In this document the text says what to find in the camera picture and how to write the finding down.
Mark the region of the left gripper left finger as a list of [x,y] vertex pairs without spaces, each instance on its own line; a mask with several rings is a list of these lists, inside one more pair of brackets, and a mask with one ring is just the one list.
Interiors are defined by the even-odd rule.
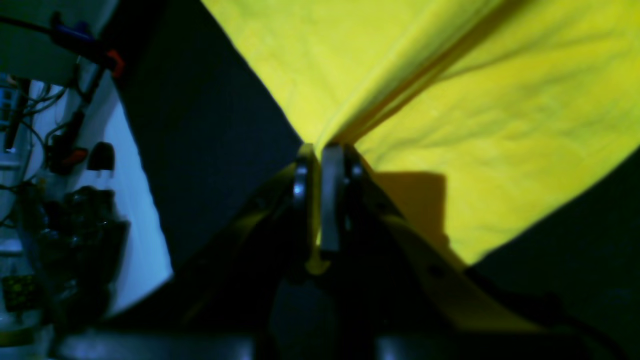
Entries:
[[266,330],[278,285],[311,257],[318,233],[318,158],[303,145],[170,280],[100,324],[130,334]]

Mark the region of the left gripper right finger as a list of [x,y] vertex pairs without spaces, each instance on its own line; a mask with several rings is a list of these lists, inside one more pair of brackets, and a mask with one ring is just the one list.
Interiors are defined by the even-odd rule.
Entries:
[[360,239],[382,240],[410,268],[430,303],[464,332],[542,333],[540,325],[512,312],[483,292],[441,251],[414,230],[375,183],[361,155],[350,145],[331,144],[321,153],[320,251],[335,256]]

